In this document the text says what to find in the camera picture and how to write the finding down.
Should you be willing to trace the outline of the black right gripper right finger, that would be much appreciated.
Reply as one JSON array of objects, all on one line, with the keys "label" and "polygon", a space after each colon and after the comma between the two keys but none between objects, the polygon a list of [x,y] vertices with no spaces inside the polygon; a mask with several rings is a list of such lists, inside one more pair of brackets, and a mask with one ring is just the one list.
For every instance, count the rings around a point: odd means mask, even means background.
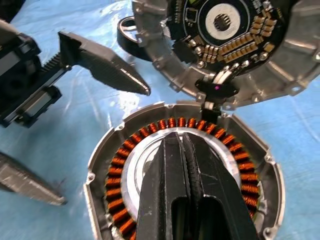
[{"label": "black right gripper right finger", "polygon": [[190,186],[189,227],[194,240],[256,240],[240,189],[201,137],[182,136]]}]

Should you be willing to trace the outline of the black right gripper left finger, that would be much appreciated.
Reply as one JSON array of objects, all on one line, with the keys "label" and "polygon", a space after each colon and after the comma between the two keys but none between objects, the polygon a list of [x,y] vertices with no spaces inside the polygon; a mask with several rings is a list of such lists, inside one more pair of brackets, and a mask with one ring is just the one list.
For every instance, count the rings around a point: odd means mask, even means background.
[{"label": "black right gripper left finger", "polygon": [[160,142],[142,180],[138,240],[186,240],[190,236],[190,189],[186,156],[177,132]]}]

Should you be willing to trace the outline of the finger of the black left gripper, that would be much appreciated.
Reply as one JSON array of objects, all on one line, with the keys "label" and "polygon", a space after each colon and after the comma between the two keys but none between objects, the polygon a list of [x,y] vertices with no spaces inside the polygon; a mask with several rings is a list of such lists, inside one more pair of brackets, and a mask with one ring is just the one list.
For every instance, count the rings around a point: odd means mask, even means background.
[{"label": "finger of the black left gripper", "polygon": [[50,205],[67,203],[66,198],[51,184],[3,152],[0,153],[0,189]]},{"label": "finger of the black left gripper", "polygon": [[111,48],[72,32],[59,31],[58,36],[62,65],[79,65],[96,80],[119,91],[151,94],[150,86],[141,75]]}]

